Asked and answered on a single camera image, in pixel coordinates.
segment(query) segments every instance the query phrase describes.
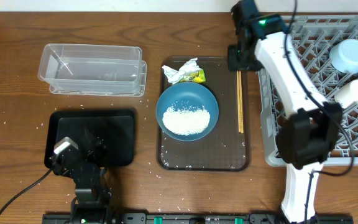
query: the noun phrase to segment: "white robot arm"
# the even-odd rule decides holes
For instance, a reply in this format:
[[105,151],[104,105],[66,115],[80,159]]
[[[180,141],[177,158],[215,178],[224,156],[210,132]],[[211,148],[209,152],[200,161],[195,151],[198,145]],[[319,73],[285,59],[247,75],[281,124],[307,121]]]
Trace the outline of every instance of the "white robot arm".
[[338,128],[308,98],[288,64],[287,56],[311,96],[320,105],[324,105],[324,109],[333,114],[337,122],[342,118],[342,108],[337,104],[327,103],[312,84],[296,56],[291,38],[287,39],[289,52],[285,52],[284,32],[288,28],[279,15],[261,16],[254,0],[243,0],[232,8],[232,16],[239,41],[237,45],[229,46],[229,69],[258,71],[264,67],[283,102],[287,121],[277,134],[276,142],[280,156],[287,163],[282,210],[290,223],[305,220],[310,174],[314,171],[307,208],[309,220],[315,215],[313,203],[318,181],[316,171],[323,169],[323,162],[333,150]]
[[[317,106],[307,98],[306,93],[288,65],[283,46],[284,39],[285,34],[283,32],[267,35],[267,38],[264,40],[259,39],[255,48],[255,56],[270,74],[278,94],[282,99],[285,115],[289,118],[291,115],[297,114],[301,108],[305,111],[311,111],[317,109]],[[289,56],[297,74],[305,86],[308,87],[313,97],[322,105],[326,99],[310,81],[305,69],[295,54],[290,39],[287,39],[287,45],[290,51]],[[304,220],[310,173],[312,170],[320,171],[322,169],[323,164],[319,162],[308,164],[301,170],[296,169],[292,164],[287,164],[287,181],[282,210],[289,222],[298,223]],[[311,184],[307,219],[315,215],[313,202],[317,180],[318,174],[315,174]]]

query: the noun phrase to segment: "blue bowl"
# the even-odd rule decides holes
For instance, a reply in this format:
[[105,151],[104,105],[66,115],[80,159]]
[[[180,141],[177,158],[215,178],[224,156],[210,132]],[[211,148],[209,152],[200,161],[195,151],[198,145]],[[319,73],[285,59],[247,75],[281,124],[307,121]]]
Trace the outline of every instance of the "blue bowl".
[[[189,108],[204,108],[209,112],[210,119],[208,127],[199,134],[191,134],[183,136],[169,131],[162,122],[163,114],[167,109],[173,106],[175,110]],[[198,83],[183,82],[172,85],[167,88],[158,99],[157,108],[155,110],[158,125],[163,132],[170,137],[181,141],[194,141],[206,136],[215,127],[219,116],[218,102],[215,96],[203,85]]]

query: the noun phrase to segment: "dish rack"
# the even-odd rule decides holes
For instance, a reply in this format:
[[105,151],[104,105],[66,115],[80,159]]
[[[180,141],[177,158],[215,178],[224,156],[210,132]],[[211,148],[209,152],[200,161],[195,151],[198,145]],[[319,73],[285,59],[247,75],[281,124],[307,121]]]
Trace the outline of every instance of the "dish rack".
[[[289,23],[290,16],[283,16]],[[328,101],[343,85],[358,78],[358,73],[341,73],[331,65],[329,51],[332,46],[346,39],[358,40],[358,16],[297,16],[291,36],[301,63],[316,88]],[[275,135],[285,121],[285,112],[280,96],[269,74],[262,69],[258,72],[262,112],[260,122],[264,142],[265,160],[271,166],[284,166],[275,142]],[[356,151],[355,165],[358,165],[358,103],[344,110],[341,122]],[[342,133],[334,150],[325,162],[328,166],[346,166],[350,163],[349,145]]]

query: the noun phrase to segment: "yellow green package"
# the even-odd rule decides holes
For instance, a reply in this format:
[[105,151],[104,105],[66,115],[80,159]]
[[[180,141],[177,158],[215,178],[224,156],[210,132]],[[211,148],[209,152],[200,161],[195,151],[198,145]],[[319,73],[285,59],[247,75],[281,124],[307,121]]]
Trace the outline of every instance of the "yellow green package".
[[195,82],[202,83],[205,82],[205,73],[204,70],[198,70],[196,72],[191,72],[183,76],[183,78],[179,82]]

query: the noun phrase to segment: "white bottle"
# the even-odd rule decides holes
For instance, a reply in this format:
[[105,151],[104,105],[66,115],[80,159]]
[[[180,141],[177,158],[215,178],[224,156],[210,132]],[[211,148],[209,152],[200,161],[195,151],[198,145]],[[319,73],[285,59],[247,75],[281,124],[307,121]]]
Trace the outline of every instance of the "white bottle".
[[353,103],[358,102],[358,80],[353,80],[350,83],[344,85],[335,94],[334,99],[337,103],[346,109]]

